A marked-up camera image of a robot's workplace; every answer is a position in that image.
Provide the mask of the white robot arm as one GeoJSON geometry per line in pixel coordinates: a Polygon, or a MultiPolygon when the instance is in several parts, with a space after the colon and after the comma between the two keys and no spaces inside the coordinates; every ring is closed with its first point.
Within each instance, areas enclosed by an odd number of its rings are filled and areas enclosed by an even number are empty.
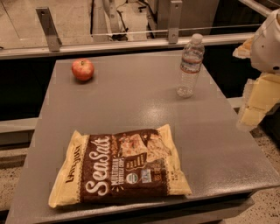
{"type": "Polygon", "coordinates": [[[251,131],[280,101],[280,9],[273,10],[233,56],[250,58],[251,66],[261,72],[245,84],[236,123],[239,130],[251,131]]]}

